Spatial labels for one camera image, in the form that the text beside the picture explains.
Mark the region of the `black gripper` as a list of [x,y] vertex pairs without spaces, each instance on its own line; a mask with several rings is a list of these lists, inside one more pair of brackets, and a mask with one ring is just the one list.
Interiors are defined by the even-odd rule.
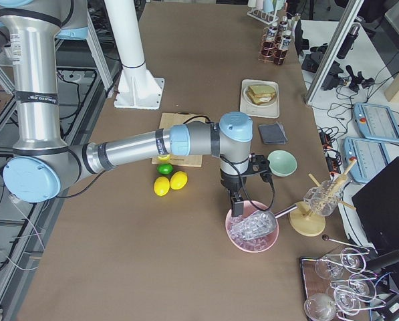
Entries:
[[227,170],[221,169],[221,184],[229,191],[231,202],[231,217],[239,217],[243,214],[243,200],[241,191],[247,199],[251,198],[246,189],[247,177],[260,175],[265,183],[272,186],[272,172],[269,167],[269,160],[261,154],[251,154],[243,163],[229,161],[222,154],[220,155],[222,165],[228,165]]

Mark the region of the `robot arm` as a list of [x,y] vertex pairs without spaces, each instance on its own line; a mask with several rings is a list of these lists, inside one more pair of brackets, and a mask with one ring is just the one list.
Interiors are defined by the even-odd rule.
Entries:
[[61,137],[55,39],[83,39],[88,34],[85,1],[0,1],[0,18],[8,28],[15,80],[19,140],[3,169],[3,181],[16,197],[40,203],[78,181],[117,166],[172,154],[220,159],[222,185],[232,214],[243,213],[247,177],[270,183],[269,161],[251,154],[253,122],[242,112],[220,121],[190,122],[130,138],[68,145]]

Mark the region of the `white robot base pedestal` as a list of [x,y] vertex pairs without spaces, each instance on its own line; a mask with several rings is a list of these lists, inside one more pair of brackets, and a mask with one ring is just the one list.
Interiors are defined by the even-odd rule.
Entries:
[[159,109],[164,79],[146,67],[134,2],[109,0],[105,6],[122,64],[115,107]]

